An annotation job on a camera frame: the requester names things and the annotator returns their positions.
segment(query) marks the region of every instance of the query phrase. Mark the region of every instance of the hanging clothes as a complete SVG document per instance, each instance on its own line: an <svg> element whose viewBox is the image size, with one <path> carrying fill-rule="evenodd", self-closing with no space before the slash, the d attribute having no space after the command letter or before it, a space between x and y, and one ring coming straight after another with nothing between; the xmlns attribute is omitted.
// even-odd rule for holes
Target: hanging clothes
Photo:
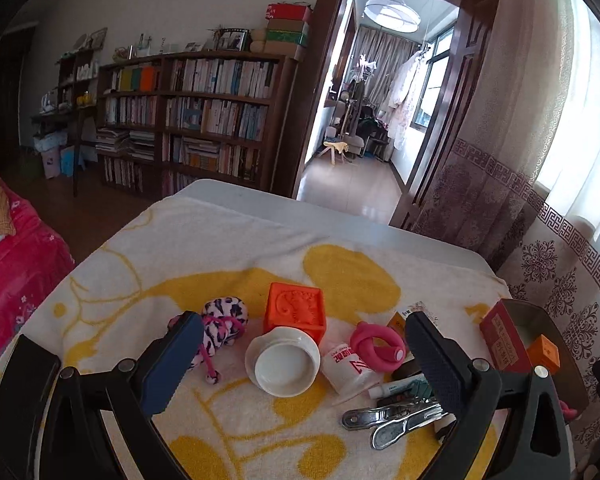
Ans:
<svg viewBox="0 0 600 480"><path fill-rule="evenodd" d="M420 90L427 75L425 51L419 50L399 69L387 97L380 105L379 118L389 124L388 136L394 139L394 146L399 150L404 144Z"/></svg>

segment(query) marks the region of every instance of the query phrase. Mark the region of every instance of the white bowl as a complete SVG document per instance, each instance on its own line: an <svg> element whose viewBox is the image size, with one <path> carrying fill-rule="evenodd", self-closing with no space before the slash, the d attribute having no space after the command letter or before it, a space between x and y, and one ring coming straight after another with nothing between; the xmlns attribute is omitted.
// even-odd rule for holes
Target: white bowl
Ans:
<svg viewBox="0 0 600 480"><path fill-rule="evenodd" d="M249 344L244 367L251 382L275 397L295 397L320 368L318 345L302 330L279 326Z"/></svg>

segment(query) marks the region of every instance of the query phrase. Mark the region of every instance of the small orange cube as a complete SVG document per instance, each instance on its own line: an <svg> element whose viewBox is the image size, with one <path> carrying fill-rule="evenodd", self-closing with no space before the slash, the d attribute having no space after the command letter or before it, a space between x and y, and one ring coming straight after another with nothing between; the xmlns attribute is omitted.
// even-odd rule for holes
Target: small orange cube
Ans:
<svg viewBox="0 0 600 480"><path fill-rule="evenodd" d="M526 354L533 366L542 365L551 375L560 369L558 347L542 334L526 349Z"/></svg>
<svg viewBox="0 0 600 480"><path fill-rule="evenodd" d="M320 344L327 330L322 291L312 286L271 283L264 313L264 332L277 326L302 330Z"/></svg>

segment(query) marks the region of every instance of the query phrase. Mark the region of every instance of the pink ring toy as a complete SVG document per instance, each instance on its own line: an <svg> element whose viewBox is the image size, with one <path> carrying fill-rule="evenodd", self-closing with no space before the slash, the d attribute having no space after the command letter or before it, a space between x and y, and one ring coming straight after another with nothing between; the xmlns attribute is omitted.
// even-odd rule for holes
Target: pink ring toy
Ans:
<svg viewBox="0 0 600 480"><path fill-rule="evenodd" d="M373 338L382 339L389 346L375 346ZM349 345L375 372L393 372L407 355L407 345L394 330L387 326L360 321L351 335Z"/></svg>

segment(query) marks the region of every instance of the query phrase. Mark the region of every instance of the blue gripper pad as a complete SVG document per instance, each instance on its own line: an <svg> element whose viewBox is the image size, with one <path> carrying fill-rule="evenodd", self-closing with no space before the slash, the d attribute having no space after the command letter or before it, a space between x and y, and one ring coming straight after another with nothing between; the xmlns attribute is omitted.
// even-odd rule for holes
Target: blue gripper pad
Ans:
<svg viewBox="0 0 600 480"><path fill-rule="evenodd" d="M204 335L200 314L186 311L163 338L142 352L131 384L146 416L167 409Z"/></svg>
<svg viewBox="0 0 600 480"><path fill-rule="evenodd" d="M460 418L472 388L471 359L457 342L443 338L423 312L407 317L404 336L440 405Z"/></svg>

